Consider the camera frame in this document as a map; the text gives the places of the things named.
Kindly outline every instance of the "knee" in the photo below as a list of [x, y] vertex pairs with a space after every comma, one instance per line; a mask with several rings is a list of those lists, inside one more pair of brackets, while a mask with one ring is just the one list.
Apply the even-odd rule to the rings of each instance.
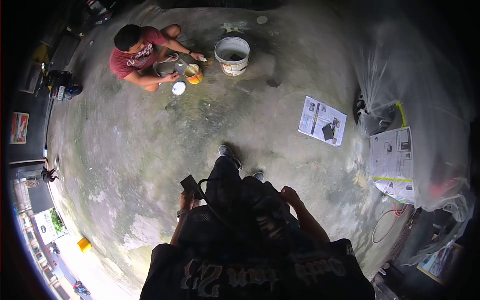
[[145, 87], [145, 91], [156, 92], [157, 90], [158, 90], [158, 84], [147, 85], [147, 86]]
[[170, 25], [170, 30], [171, 30], [170, 36], [174, 36], [174, 37], [178, 37], [181, 32], [180, 25], [178, 24]]

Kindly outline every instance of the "red t-shirt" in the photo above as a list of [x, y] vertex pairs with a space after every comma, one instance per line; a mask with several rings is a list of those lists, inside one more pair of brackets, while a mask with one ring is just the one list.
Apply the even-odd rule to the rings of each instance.
[[153, 27], [142, 27], [142, 37], [144, 38], [145, 47], [135, 54], [123, 53], [116, 47], [110, 54], [110, 69], [119, 79], [125, 78], [128, 74], [135, 70], [143, 70], [150, 67], [156, 61], [155, 45], [162, 45], [167, 40], [162, 33]]

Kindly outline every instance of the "yellow crate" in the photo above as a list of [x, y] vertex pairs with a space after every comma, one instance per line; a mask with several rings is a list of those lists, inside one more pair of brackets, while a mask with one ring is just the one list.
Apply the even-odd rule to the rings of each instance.
[[80, 242], [77, 243], [77, 245], [78, 247], [80, 247], [80, 250], [82, 250], [83, 253], [92, 248], [92, 244], [90, 244], [90, 242], [86, 238], [81, 239]]

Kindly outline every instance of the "black hair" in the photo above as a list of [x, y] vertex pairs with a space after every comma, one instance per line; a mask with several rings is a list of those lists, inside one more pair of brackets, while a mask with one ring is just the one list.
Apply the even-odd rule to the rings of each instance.
[[134, 24], [125, 25], [113, 39], [115, 47], [120, 51], [128, 51], [140, 40], [142, 29]]

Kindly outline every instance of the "sneaker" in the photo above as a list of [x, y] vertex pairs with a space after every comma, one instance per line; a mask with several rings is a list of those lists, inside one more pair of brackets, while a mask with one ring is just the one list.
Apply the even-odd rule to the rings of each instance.
[[255, 174], [252, 175], [252, 177], [259, 180], [260, 182], [263, 182], [265, 175], [263, 172], [256, 172]]
[[220, 156], [226, 156], [233, 160], [235, 162], [235, 165], [237, 165], [237, 169], [239, 171], [243, 169], [243, 165], [241, 164], [241, 162], [238, 160], [238, 158], [235, 157], [235, 155], [233, 155], [232, 150], [227, 146], [220, 145], [220, 147], [218, 147], [218, 153], [220, 154]]

